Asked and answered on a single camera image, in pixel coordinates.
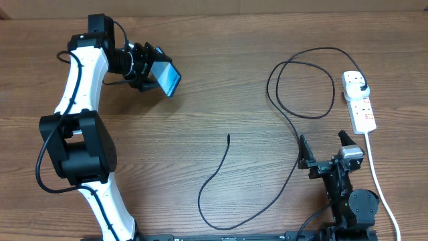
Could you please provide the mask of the Samsung Galaxy smartphone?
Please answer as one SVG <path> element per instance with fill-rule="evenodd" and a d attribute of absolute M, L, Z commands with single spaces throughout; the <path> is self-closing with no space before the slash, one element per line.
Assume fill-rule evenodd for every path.
<path fill-rule="evenodd" d="M 160 47 L 157 46 L 154 50 L 155 57 L 150 72 L 166 96 L 172 97 L 182 76 L 173 65 L 172 59 L 168 57 Z"/>

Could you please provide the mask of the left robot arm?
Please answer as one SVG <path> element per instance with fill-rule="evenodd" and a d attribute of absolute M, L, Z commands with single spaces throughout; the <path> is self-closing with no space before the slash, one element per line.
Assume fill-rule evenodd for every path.
<path fill-rule="evenodd" d="M 143 240 L 116 183 L 116 147 L 98 113 L 101 90 L 105 75 L 113 73 L 140 92 L 161 88 L 171 97 L 181 75 L 159 47 L 125 39 L 117 48 L 116 26 L 103 13 L 89 15 L 87 32 L 68 42 L 64 53 L 70 56 L 70 72 L 63 96 L 54 114 L 39 121 L 43 146 L 35 177 L 40 188 L 54 193 L 41 180 L 41 161 L 48 154 L 58 177 L 70 184 L 59 192 L 77 190 L 86 198 L 101 227 L 101 240 Z"/>

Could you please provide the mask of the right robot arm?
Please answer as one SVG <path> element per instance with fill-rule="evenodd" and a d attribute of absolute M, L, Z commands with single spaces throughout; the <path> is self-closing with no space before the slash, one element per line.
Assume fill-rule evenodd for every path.
<path fill-rule="evenodd" d="M 375 215 L 379 209 L 378 195 L 367 189 L 353 189 L 349 174 L 360 169 L 365 152 L 341 130 L 338 133 L 341 147 L 327 161 L 317 161 L 305 136 L 300 136 L 302 158 L 298 168 L 307 169 L 310 179 L 324 182 L 328 204 L 310 216 L 300 227 L 296 240 L 376 240 Z M 325 210 L 331 209 L 333 222 L 324 223 L 316 231 L 305 227 Z"/>

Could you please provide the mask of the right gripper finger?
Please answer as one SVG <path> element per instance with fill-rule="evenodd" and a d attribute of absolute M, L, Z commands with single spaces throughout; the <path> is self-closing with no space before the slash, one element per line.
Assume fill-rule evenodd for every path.
<path fill-rule="evenodd" d="M 348 134 L 346 133 L 346 131 L 341 130 L 338 133 L 338 136 L 340 138 L 340 142 L 341 142 L 342 146 L 356 145 L 356 143 L 348 136 Z"/>
<path fill-rule="evenodd" d="M 305 163 L 315 162 L 316 159 L 314 157 L 314 154 L 304 135 L 300 136 L 299 142 L 300 142 L 300 149 L 302 154 L 302 161 Z"/>

